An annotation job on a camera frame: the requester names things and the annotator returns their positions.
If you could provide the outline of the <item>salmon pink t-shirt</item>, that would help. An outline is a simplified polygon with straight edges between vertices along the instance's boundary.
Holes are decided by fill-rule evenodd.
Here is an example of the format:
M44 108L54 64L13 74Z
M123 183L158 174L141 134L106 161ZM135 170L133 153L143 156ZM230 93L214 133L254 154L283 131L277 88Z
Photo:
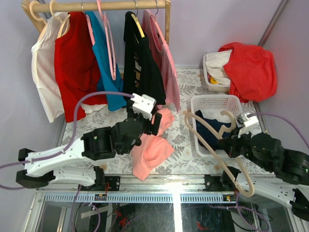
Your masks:
M141 145L131 150L133 175L139 180L146 179L152 169L162 164L174 152L174 148L162 137L165 130L172 125L174 115L167 108L158 110L158 113L162 115L158 134L143 134L140 138Z

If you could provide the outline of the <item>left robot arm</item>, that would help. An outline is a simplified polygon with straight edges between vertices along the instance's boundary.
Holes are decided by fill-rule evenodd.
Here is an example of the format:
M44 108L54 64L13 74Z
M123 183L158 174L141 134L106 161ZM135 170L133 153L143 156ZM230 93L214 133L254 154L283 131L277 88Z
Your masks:
M112 127L97 128L66 146L46 151L19 150L18 160L25 164L24 169L16 173L16 183L27 189L43 188L52 183L103 187L102 168L93 165L87 169L74 169L71 165L128 154L142 144L143 134L157 135L162 116L154 112L155 104L155 99L145 96L130 99L127 119Z

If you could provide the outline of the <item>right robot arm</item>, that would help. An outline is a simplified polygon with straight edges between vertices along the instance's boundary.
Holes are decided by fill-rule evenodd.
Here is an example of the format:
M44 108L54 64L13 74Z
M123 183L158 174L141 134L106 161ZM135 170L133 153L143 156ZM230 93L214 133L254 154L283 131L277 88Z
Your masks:
M305 221L309 219L309 157L307 154L283 148L280 140L266 133L252 136L238 135L232 130L228 137L218 140L218 146L230 158L243 156L262 168L274 173L275 177L287 183L271 184L264 180L254 183L255 193L275 201Z

